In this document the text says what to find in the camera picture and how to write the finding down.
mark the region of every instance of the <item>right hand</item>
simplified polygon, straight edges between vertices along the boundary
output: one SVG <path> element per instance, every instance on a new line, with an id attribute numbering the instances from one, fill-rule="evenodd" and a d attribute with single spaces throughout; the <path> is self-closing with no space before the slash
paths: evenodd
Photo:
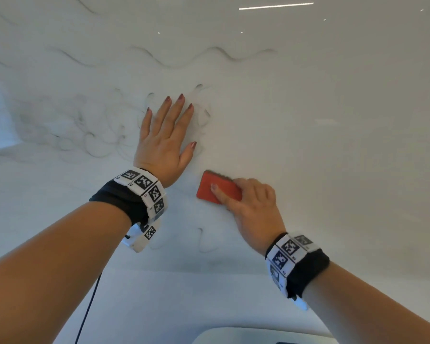
<path id="1" fill-rule="evenodd" d="M 274 239 L 286 232 L 279 208 L 275 204 L 275 191 L 267 184 L 250 178 L 234 180 L 242 190 L 242 201 L 227 196 L 217 185 L 213 194 L 234 214 L 237 227 L 244 240 L 263 256 Z"/>

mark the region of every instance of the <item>red sponge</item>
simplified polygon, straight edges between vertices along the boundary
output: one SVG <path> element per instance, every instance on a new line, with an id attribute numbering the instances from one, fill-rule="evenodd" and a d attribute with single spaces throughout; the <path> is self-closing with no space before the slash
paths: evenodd
<path id="1" fill-rule="evenodd" d="M 216 172 L 206 170 L 202 174 L 201 184 L 199 185 L 196 197 L 215 204 L 221 204 L 210 190 L 211 184 L 216 184 L 228 196 L 235 200 L 242 200 L 242 190 L 229 177 L 220 175 Z"/>

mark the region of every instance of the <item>black cable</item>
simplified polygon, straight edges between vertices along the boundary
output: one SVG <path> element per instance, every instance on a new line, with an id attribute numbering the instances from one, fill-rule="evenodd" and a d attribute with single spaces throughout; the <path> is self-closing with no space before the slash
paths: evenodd
<path id="1" fill-rule="evenodd" d="M 99 281 L 100 281 L 100 277 L 101 276 L 102 276 L 102 273 L 100 273 L 100 275 L 99 275 L 99 277 L 97 279 L 97 282 L 96 282 L 96 286 L 94 287 L 94 291 L 92 292 L 91 300 L 89 301 L 89 305 L 87 306 L 86 314 L 84 314 L 84 319 L 83 319 L 83 322 L 81 323 L 80 330 L 78 331 L 78 335 L 76 336 L 75 344 L 77 344 L 78 340 L 80 339 L 81 331 L 83 329 L 84 322 L 86 321 L 89 309 L 91 308 L 92 300 L 94 299 L 94 295 L 96 294 L 97 286 L 99 285 Z"/>

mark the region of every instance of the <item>hand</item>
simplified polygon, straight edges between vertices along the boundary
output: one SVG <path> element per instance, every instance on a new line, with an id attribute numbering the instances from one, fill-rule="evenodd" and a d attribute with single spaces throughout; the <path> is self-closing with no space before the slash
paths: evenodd
<path id="1" fill-rule="evenodd" d="M 153 112 L 147 110 L 140 128 L 134 166 L 155 175 L 164 188 L 177 181 L 191 161 L 196 147 L 196 142 L 192 142 L 180 154 L 180 147 L 194 113 L 193 104 L 190 104 L 176 122 L 184 104 L 183 94 L 173 106 L 171 98 L 167 97 L 153 120 Z"/>
<path id="2" fill-rule="evenodd" d="M 234 182 L 242 190 L 242 201 L 230 198 L 217 185 L 212 185 L 211 190 L 234 214 L 244 240 L 264 256 L 274 239 L 286 231 L 275 204 L 275 191 L 270 185 L 253 178 L 238 178 Z"/>

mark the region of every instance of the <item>left hand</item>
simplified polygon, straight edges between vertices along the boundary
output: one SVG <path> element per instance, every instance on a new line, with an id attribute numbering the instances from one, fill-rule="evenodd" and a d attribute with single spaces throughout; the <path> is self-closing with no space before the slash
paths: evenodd
<path id="1" fill-rule="evenodd" d="M 191 142 L 180 154 L 194 113 L 193 104 L 190 104 L 176 123 L 184 104 L 183 94 L 173 105 L 171 98 L 167 97 L 154 119 L 153 112 L 147 110 L 140 128 L 140 142 L 135 153 L 134 166 L 155 175 L 164 188 L 177 181 L 193 158 L 196 147 L 196 142 Z"/>

